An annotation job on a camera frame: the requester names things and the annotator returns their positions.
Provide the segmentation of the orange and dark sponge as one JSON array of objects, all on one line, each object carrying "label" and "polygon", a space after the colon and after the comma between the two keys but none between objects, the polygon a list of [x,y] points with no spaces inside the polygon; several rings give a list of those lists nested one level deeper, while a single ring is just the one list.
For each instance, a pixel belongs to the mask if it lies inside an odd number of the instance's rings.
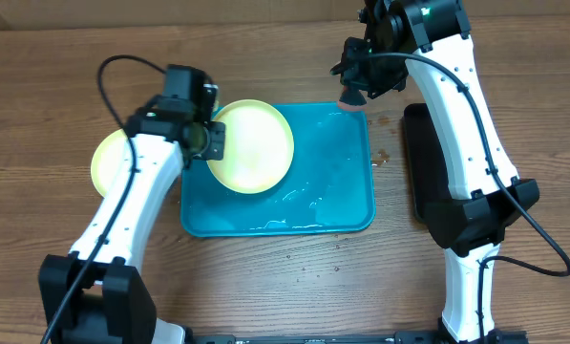
[{"label": "orange and dark sponge", "polygon": [[367,101],[359,90],[344,87],[337,105],[344,111],[360,112],[366,107]]}]

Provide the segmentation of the yellow-green plate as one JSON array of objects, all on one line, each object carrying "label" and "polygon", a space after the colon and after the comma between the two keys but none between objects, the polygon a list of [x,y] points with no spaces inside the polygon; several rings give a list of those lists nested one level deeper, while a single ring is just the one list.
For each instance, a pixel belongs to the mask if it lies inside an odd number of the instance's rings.
[{"label": "yellow-green plate", "polygon": [[292,130],[274,106],[255,99],[231,102],[216,114],[225,125],[223,158],[210,161],[213,176],[228,189],[258,194],[279,183],[292,164]]},{"label": "yellow-green plate", "polygon": [[119,129],[107,136],[94,151],[90,172],[92,183],[98,194],[104,198],[121,166],[127,146],[127,137]]}]

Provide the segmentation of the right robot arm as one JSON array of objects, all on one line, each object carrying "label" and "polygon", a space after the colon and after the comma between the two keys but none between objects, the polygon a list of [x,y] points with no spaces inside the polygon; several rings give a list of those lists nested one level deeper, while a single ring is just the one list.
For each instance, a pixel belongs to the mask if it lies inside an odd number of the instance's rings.
[{"label": "right robot arm", "polygon": [[365,0],[361,38],[347,39],[332,68],[341,101],[418,86],[422,101],[403,116],[417,220],[443,249],[446,302],[433,343],[524,343],[499,330],[491,314],[495,259],[506,228],[539,196],[505,153],[475,70],[471,24],[455,0]]}]

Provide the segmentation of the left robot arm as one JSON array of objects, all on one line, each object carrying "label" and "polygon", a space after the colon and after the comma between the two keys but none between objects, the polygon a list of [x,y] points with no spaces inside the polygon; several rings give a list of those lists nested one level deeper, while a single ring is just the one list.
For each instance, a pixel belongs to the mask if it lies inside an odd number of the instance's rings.
[{"label": "left robot arm", "polygon": [[193,160],[219,161],[225,126],[211,119],[219,88],[206,72],[170,64],[164,87],[117,124],[120,167],[93,219],[65,256],[38,275],[45,343],[188,343],[158,319],[140,276],[144,251],[171,185]]}]

